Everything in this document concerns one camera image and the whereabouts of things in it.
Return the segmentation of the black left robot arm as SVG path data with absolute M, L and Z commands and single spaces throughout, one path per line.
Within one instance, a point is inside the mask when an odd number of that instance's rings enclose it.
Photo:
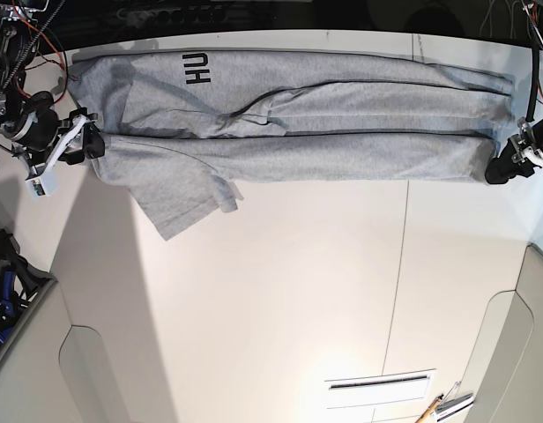
M 503 185 L 520 176 L 528 178 L 535 171 L 543 171 L 543 118 L 535 119 L 538 104 L 543 106 L 543 89 L 539 71 L 543 56 L 543 1 L 522 1 L 527 17 L 531 42 L 532 72 L 526 115 L 517 122 L 517 133 L 508 141 L 499 155 L 487 165 L 485 178 L 491 185 Z

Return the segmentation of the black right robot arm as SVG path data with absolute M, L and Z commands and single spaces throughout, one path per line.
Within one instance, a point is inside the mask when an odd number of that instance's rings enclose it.
M 95 126 L 96 114 L 77 108 L 61 119 L 55 106 L 68 93 L 68 57 L 48 27 L 64 5 L 48 11 L 48 1 L 0 1 L 0 134 L 9 142 L 0 149 L 19 159 L 30 177 L 49 171 L 58 162 L 69 166 L 94 160 L 105 153 Z M 63 74 L 61 92 L 28 93 L 27 73 L 40 57 Z

